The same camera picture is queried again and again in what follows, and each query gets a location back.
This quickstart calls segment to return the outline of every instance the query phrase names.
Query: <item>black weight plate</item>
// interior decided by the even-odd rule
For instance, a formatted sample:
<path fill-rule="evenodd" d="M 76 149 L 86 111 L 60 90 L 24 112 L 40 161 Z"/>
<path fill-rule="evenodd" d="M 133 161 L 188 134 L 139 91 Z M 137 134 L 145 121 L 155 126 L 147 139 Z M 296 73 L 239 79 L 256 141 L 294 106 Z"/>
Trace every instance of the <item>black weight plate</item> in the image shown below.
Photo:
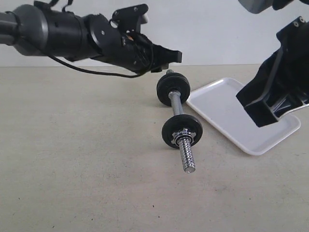
<path fill-rule="evenodd" d="M 173 133 L 181 131 L 182 129 L 187 128 L 191 132 L 195 132 L 197 135 L 194 138 L 194 142 L 191 146 L 194 146 L 203 135 L 203 127 L 199 120 L 191 115 L 176 115 L 171 117 L 162 128 L 162 138 L 164 142 L 170 147 L 179 149 L 178 146 L 172 144 Z"/>
<path fill-rule="evenodd" d="M 180 100 L 186 102 L 190 96 L 190 84 L 187 78 L 180 73 L 173 72 L 165 74 L 156 86 L 157 96 L 164 105 L 171 106 L 169 93 L 173 90 L 180 92 Z"/>

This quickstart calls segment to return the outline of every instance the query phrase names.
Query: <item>screw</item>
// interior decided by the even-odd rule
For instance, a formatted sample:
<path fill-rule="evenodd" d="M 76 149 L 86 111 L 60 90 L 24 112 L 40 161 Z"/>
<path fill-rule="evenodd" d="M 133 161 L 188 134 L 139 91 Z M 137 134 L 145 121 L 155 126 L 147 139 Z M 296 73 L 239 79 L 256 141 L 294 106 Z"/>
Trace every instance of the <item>screw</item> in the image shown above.
<path fill-rule="evenodd" d="M 173 73 L 173 70 L 167 70 L 167 74 Z M 179 91 L 171 91 L 169 93 L 169 99 L 173 108 L 174 115 L 183 114 L 183 106 L 180 100 Z M 194 141 L 194 133 L 191 133 L 187 128 L 183 128 L 182 131 L 173 134 L 174 141 L 179 146 L 180 154 L 183 161 L 183 170 L 186 173 L 193 173 L 195 171 L 195 162 L 192 155 L 191 144 Z"/>

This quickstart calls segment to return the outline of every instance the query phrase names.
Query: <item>wire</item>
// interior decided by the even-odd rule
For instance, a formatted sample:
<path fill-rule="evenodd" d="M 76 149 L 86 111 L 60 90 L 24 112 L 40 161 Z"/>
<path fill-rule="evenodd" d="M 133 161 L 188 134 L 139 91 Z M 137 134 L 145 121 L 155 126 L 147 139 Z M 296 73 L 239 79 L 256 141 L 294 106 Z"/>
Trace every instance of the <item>wire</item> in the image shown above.
<path fill-rule="evenodd" d="M 147 72 L 149 72 L 151 70 L 152 67 L 152 63 L 154 62 L 154 49 L 153 49 L 153 45 L 151 44 L 151 62 L 149 64 L 148 69 L 145 72 L 139 73 L 137 75 L 125 75 L 125 74 L 120 74 L 120 73 L 112 73 L 112 72 L 97 72 L 97 71 L 93 71 L 93 70 L 88 70 L 88 69 L 82 69 L 79 67 L 76 67 L 74 65 L 71 65 L 67 62 L 64 62 L 62 60 L 60 60 L 59 58 L 48 54 L 46 52 L 44 52 L 42 49 L 40 49 L 38 46 L 36 46 L 34 43 L 30 42 L 29 40 L 27 40 L 26 38 L 21 37 L 22 40 L 24 40 L 25 42 L 27 42 L 28 44 L 30 44 L 31 46 L 33 46 L 35 49 L 39 50 L 42 54 L 46 55 L 47 57 L 49 57 L 50 59 L 79 72 L 82 73 L 88 73 L 88 74 L 94 74 L 94 75 L 103 75 L 103 76 L 119 76 L 119 77 L 125 77 L 125 78 L 136 78 L 136 77 L 140 77 L 145 75 Z"/>

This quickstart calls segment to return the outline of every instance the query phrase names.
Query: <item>white wall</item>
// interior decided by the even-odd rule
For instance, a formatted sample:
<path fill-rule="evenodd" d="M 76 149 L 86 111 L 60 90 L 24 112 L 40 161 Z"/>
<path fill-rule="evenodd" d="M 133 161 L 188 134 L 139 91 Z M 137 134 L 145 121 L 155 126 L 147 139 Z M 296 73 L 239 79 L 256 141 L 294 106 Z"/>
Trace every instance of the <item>white wall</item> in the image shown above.
<path fill-rule="evenodd" d="M 25 3 L 33 1 L 0 0 L 0 10 Z M 243 9 L 238 0 L 74 0 L 70 10 L 80 16 L 102 13 L 110 18 L 114 10 L 140 3 L 149 5 L 149 23 L 142 32 L 156 44 L 182 51 L 183 65 L 261 63 L 278 49 L 276 33 L 281 28 L 300 15 L 309 20 L 309 6 L 298 0 L 281 11 L 267 9 L 257 15 Z M 104 65 L 91 60 L 76 64 Z M 23 57 L 12 47 L 0 46 L 0 66 L 57 65 L 48 58 Z"/>

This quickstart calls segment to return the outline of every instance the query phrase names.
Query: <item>white plastic tray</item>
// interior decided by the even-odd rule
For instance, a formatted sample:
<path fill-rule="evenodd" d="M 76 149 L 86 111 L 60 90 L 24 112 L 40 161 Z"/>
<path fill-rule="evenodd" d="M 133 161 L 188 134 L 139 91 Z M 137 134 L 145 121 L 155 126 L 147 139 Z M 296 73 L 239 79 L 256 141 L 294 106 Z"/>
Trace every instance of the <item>white plastic tray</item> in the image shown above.
<path fill-rule="evenodd" d="M 244 152 L 260 156 L 300 128 L 292 114 L 259 128 L 247 115 L 236 94 L 243 84 L 224 78 L 191 93 L 187 104 Z"/>

